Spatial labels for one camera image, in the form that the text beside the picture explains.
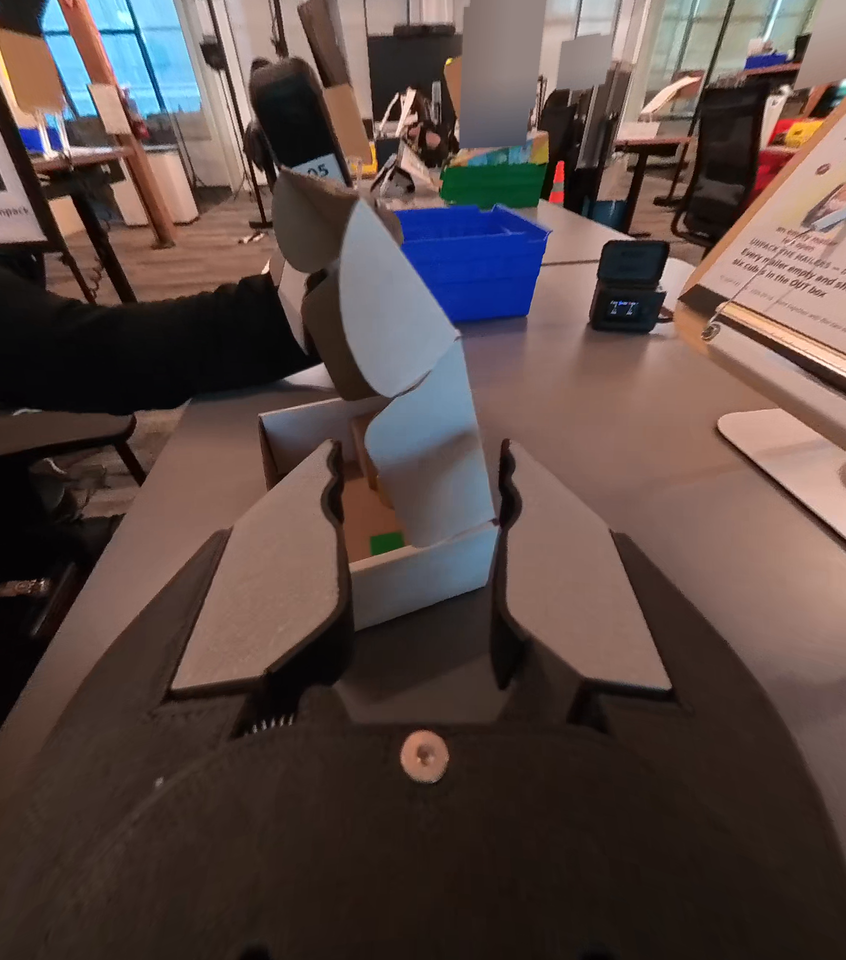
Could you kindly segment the red bag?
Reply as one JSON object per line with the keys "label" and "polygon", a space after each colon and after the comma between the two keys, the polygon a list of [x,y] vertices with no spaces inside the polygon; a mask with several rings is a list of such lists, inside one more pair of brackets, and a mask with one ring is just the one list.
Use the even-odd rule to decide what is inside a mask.
{"label": "red bag", "polygon": [[799,151],[800,148],[792,148],[784,145],[767,146],[759,151],[756,174],[749,195],[751,203],[770,186],[773,180]]}

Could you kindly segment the white cardboard mailer box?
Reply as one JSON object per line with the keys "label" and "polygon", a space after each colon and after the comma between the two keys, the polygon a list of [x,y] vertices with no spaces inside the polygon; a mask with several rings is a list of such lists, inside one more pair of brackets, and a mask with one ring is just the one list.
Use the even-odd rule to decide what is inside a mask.
{"label": "white cardboard mailer box", "polygon": [[[337,397],[260,414],[267,486],[327,440],[357,465],[349,422],[378,412],[366,446],[393,509],[351,478],[355,628],[482,588],[499,527],[463,343],[405,257],[399,220],[287,168],[272,218],[279,256],[309,275],[302,316]],[[369,537],[392,531],[405,547],[371,557]]]}

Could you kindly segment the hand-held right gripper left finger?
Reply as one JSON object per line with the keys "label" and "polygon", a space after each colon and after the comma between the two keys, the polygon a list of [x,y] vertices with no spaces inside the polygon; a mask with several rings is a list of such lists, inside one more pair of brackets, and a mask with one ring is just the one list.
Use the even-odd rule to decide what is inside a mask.
{"label": "hand-held right gripper left finger", "polygon": [[235,522],[171,693],[248,690],[344,618],[342,466],[323,441]]}

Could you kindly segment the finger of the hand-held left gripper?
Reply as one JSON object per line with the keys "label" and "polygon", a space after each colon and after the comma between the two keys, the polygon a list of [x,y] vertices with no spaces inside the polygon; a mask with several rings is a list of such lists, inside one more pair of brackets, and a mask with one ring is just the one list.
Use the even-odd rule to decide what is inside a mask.
{"label": "finger of the hand-held left gripper", "polygon": [[302,316],[303,302],[308,294],[309,276],[308,273],[294,268],[284,255],[270,257],[270,277],[289,330],[305,354],[316,354],[316,345]]}

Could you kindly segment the dark grey chair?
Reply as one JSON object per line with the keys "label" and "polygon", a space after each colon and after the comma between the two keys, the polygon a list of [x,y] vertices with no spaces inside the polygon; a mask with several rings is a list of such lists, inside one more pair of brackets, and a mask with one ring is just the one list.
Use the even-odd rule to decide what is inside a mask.
{"label": "dark grey chair", "polygon": [[30,466],[60,455],[112,448],[142,486],[148,475],[129,447],[136,426],[133,414],[0,414],[0,462]]}

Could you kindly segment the instruction sheet on stand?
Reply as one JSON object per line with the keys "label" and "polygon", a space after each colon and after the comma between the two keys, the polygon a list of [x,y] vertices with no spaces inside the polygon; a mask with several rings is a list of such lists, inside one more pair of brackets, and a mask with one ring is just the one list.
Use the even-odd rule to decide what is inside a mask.
{"label": "instruction sheet on stand", "polygon": [[681,338],[775,405],[725,414],[718,433],[846,543],[846,354],[711,301],[694,285],[703,263],[677,301]]}

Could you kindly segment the printed instruction sheet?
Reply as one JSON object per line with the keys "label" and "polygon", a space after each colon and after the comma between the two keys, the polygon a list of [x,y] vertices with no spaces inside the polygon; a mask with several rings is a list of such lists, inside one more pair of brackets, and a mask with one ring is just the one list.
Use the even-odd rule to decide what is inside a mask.
{"label": "printed instruction sheet", "polygon": [[846,97],[693,285],[846,355]]}

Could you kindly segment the black monitor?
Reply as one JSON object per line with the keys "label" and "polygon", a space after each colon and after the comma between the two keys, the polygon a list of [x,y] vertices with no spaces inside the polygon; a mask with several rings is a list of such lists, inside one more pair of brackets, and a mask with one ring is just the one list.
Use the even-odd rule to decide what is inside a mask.
{"label": "black monitor", "polygon": [[441,82],[444,110],[450,122],[455,113],[444,79],[445,63],[463,53],[461,32],[409,30],[370,33],[367,54],[374,134],[382,134],[386,108],[395,94],[414,89],[429,96],[432,84]]}

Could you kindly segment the black charging case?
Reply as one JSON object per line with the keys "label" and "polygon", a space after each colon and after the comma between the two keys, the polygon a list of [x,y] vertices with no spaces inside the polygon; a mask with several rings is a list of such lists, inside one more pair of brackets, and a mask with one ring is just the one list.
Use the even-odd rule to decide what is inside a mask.
{"label": "black charging case", "polygon": [[597,261],[588,327],[626,334],[654,331],[665,301],[660,282],[669,255],[669,243],[657,239],[606,242]]}

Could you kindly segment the person's left forearm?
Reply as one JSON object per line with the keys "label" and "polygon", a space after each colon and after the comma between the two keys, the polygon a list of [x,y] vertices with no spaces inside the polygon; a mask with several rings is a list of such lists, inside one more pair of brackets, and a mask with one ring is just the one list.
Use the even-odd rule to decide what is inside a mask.
{"label": "person's left forearm", "polygon": [[299,341],[272,277],[211,292],[93,305],[0,266],[0,406],[66,413],[174,409],[321,364]]}

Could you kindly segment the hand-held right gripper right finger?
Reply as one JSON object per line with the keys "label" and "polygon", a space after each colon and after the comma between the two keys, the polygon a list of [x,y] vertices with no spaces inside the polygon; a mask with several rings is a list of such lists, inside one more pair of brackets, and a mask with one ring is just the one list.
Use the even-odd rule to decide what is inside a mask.
{"label": "hand-held right gripper right finger", "polygon": [[603,695],[673,699],[609,524],[523,445],[501,444],[490,666],[512,714],[597,714]]}

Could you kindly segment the colourful printed pack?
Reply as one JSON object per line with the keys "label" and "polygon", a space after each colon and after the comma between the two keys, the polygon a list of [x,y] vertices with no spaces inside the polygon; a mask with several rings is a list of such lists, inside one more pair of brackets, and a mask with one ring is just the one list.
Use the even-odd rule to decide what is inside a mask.
{"label": "colourful printed pack", "polygon": [[448,168],[483,166],[547,166],[550,154],[550,136],[546,130],[529,133],[525,142],[510,147],[461,148],[448,161]]}

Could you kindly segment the green plastic bin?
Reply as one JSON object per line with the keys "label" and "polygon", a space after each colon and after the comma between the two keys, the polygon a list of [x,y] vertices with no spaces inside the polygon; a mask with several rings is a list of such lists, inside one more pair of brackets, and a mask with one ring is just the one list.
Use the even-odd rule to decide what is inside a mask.
{"label": "green plastic bin", "polygon": [[441,174],[439,197],[448,205],[480,210],[534,209],[547,168],[545,163],[447,166]]}

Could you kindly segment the black mesh office chair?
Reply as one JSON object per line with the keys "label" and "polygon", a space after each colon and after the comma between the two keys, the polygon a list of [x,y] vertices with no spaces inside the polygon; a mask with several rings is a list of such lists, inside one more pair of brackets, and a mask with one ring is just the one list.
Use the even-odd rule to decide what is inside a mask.
{"label": "black mesh office chair", "polygon": [[769,94],[765,81],[704,90],[693,173],[670,225],[677,239],[710,250],[744,213]]}

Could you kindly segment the blue plastic bin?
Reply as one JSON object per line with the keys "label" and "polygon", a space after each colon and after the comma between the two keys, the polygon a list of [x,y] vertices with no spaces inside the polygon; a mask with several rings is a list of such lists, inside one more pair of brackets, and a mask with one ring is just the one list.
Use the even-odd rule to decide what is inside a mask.
{"label": "blue plastic bin", "polygon": [[529,314],[549,228],[497,204],[395,212],[402,251],[456,326]]}

